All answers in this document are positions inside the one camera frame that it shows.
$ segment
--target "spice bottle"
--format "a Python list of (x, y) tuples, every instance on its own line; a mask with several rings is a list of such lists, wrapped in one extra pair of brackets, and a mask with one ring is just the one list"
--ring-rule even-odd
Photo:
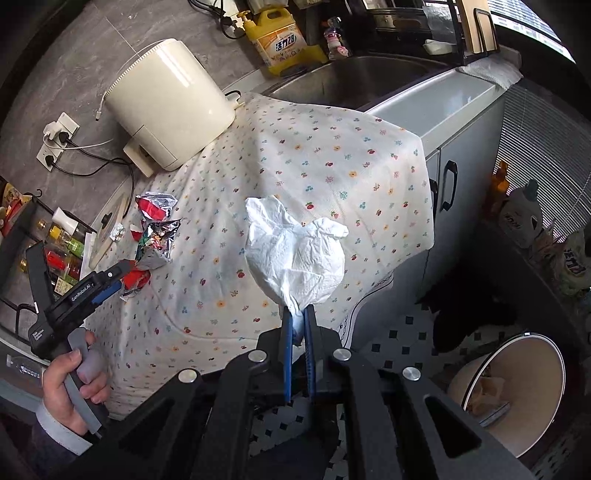
[(72, 238), (66, 231), (61, 230), (58, 226), (53, 226), (49, 230), (49, 236), (61, 246), (67, 248), (78, 258), (82, 258), (84, 254), (84, 244)]
[(56, 209), (51, 220), (53, 220), (53, 223), (64, 229), (73, 239), (84, 243), (87, 232), (86, 227), (73, 218), (68, 217), (61, 208), (58, 207)]

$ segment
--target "sleeve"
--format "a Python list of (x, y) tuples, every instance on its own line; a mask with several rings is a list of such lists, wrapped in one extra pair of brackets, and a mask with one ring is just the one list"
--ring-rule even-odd
[(25, 455), (37, 475), (47, 478), (70, 464), (91, 445), (54, 419), (41, 402)]

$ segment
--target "black cabinet handle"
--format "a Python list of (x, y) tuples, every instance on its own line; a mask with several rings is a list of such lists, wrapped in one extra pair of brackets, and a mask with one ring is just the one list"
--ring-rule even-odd
[(453, 191), (452, 191), (452, 201), (451, 202), (443, 202), (443, 205), (441, 206), (441, 208), (443, 210), (445, 210), (446, 212), (449, 211), (450, 208), (452, 208), (453, 206), (453, 201), (456, 198), (456, 187), (457, 187), (457, 163), (449, 160), (447, 162), (447, 165), (445, 165), (445, 169), (443, 170), (443, 178), (445, 179), (446, 176), (445, 174), (447, 173), (447, 171), (450, 171), (453, 173)]
[(433, 222), (435, 222), (435, 214), (437, 213), (437, 199), (439, 198), (439, 185), (433, 179), (429, 179), (431, 186), (431, 193), (433, 194)]

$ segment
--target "bottle label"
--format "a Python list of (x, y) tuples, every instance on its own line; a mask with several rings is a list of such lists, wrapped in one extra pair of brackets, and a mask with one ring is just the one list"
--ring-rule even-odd
[(61, 297), (62, 295), (68, 293), (72, 287), (73, 285), (66, 282), (64, 279), (58, 278), (56, 281), (55, 292)]
[(307, 46), (296, 24), (268, 33), (253, 40), (252, 43), (268, 67), (278, 65), (297, 55)]
[(68, 242), (68, 250), (72, 252), (75, 256), (82, 258), (82, 255), (84, 255), (84, 244), (72, 238)]
[(563, 255), (564, 267), (571, 273), (571, 275), (574, 275), (575, 277), (582, 277), (585, 275), (587, 268), (579, 262), (577, 255), (570, 248), (564, 250)]

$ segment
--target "dish soap bottle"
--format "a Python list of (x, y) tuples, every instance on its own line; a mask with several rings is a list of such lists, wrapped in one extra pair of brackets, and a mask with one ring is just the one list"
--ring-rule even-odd
[(511, 192), (499, 214), (499, 226), (518, 247), (529, 248), (534, 243), (544, 228), (537, 181), (530, 180)]
[[(238, 14), (244, 23), (246, 36), (273, 75), (280, 75), (285, 69), (317, 56), (316, 49), (308, 47), (296, 21), (286, 8), (263, 10), (257, 23), (246, 18), (248, 13), (250, 11), (246, 10)], [(322, 50), (316, 60), (327, 61)]]

